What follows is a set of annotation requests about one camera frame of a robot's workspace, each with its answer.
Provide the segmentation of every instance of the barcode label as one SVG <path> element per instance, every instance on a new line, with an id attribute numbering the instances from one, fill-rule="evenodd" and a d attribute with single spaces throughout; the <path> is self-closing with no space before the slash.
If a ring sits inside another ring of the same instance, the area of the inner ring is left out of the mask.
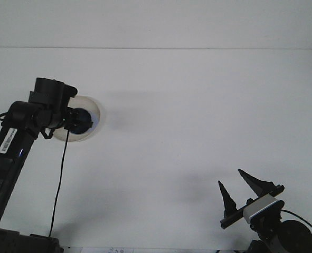
<path id="1" fill-rule="evenodd" d="M 15 129 L 15 128 L 9 129 L 9 131 L 8 131 L 6 137 L 4 138 L 2 145 L 0 147 L 0 153 L 2 153 L 2 154 L 7 153 L 9 146 L 12 143 L 16 132 L 17 132 L 17 129 Z"/>

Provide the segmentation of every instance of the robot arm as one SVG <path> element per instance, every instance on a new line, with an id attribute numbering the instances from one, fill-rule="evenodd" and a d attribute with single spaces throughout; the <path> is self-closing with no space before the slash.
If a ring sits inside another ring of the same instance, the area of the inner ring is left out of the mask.
<path id="1" fill-rule="evenodd" d="M 14 102 L 7 113 L 0 116 L 0 220 L 21 172 L 25 159 L 39 133 L 52 138 L 55 129 L 70 131 L 92 122 L 80 122 L 78 110 L 68 107 L 77 89 L 56 80 L 36 79 L 34 92 L 28 102 Z M 0 229 L 0 252 L 61 252 L 58 240 L 41 236 L 20 236 L 18 232 Z"/>

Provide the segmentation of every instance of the white backdrop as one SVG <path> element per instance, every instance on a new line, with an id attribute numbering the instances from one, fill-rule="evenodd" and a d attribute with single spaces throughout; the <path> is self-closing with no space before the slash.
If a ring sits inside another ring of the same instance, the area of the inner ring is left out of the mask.
<path id="1" fill-rule="evenodd" d="M 0 0 L 0 46 L 312 48 L 312 0 Z"/>
<path id="2" fill-rule="evenodd" d="M 255 197 L 238 168 L 284 184 L 286 209 L 312 223 L 312 50 L 0 48 L 0 113 L 36 77 L 103 113 L 96 135 L 68 146 L 62 245 L 245 249 L 246 222 L 219 223 L 218 180 L 238 207 Z M 62 149 L 34 143 L 0 227 L 48 233 Z"/>

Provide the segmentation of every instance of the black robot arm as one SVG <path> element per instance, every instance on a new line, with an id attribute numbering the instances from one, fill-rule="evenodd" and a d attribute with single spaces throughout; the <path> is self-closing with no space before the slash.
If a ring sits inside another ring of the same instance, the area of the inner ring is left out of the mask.
<path id="1" fill-rule="evenodd" d="M 275 196 L 283 192 L 284 186 L 261 181 L 241 169 L 239 173 L 258 198 L 248 199 L 245 206 L 237 209 L 235 202 L 219 181 L 225 206 L 221 227 L 225 229 L 242 217 L 245 218 L 260 238 L 252 241 L 246 253 L 312 253 L 312 234 L 309 229 L 295 220 L 280 221 L 285 203 L 277 200 Z"/>
<path id="2" fill-rule="evenodd" d="M 55 129 L 74 130 L 78 111 L 68 107 L 77 89 L 56 80 L 36 79 L 28 102 L 14 102 L 0 115 L 0 220 L 21 172 L 25 159 L 39 133 L 52 138 Z M 0 229 L 0 252 L 62 252 L 58 240 L 42 236 L 20 236 L 18 232 Z"/>

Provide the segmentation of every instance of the black cable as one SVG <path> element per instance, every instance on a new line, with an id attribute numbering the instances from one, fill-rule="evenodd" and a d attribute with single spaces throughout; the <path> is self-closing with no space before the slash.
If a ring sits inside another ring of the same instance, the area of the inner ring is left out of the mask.
<path id="1" fill-rule="evenodd" d="M 289 213 L 290 215 L 294 215 L 295 217 L 299 218 L 300 220 L 302 220 L 303 222 L 305 222 L 307 225 L 309 225 L 311 228 L 312 228 L 312 224 L 309 223 L 307 220 L 305 220 L 304 218 L 296 215 L 295 213 L 291 212 L 291 211 L 288 211 L 288 210 L 281 210 L 282 212 L 286 212 L 286 213 Z"/>
<path id="2" fill-rule="evenodd" d="M 62 183 L 63 164 L 64 164 L 65 151 L 67 150 L 68 139 L 69 139 L 69 130 L 67 131 L 67 138 L 66 138 L 66 140 L 65 140 L 65 146 L 64 146 L 63 156 L 62 156 L 60 182 L 59 182 L 59 186 L 58 186 L 58 188 L 57 188 L 57 193 L 56 193 L 56 197 L 55 197 L 54 211 L 53 211 L 53 213 L 52 213 L 52 219 L 51 219 L 51 226 L 50 226 L 49 237 L 51 236 L 52 227 L 54 226 L 54 219 L 55 219 L 55 212 L 56 212 L 56 204 L 57 204 L 57 198 L 59 197 L 60 188 L 61 188 L 61 183 Z"/>

